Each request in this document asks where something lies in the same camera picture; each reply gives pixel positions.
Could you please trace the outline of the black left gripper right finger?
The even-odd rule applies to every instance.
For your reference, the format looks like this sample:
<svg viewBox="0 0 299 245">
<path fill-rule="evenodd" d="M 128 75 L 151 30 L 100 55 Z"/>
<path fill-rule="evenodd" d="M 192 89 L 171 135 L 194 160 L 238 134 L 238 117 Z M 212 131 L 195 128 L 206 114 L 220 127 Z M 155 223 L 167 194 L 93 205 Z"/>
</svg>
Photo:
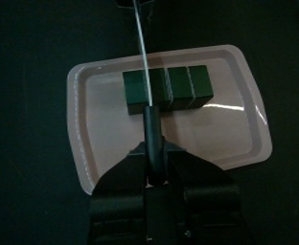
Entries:
<svg viewBox="0 0 299 245">
<path fill-rule="evenodd" d="M 255 245 L 227 173 L 172 143 L 164 144 L 164 169 L 180 245 Z"/>
</svg>

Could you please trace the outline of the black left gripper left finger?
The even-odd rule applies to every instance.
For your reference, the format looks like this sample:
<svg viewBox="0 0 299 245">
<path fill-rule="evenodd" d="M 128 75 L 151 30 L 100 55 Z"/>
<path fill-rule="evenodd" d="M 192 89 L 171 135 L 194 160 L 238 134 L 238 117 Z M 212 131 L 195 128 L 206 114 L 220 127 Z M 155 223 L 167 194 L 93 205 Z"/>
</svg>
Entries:
<svg viewBox="0 0 299 245">
<path fill-rule="evenodd" d="M 146 245 L 144 143 L 107 171 L 92 191 L 87 245 Z"/>
</svg>

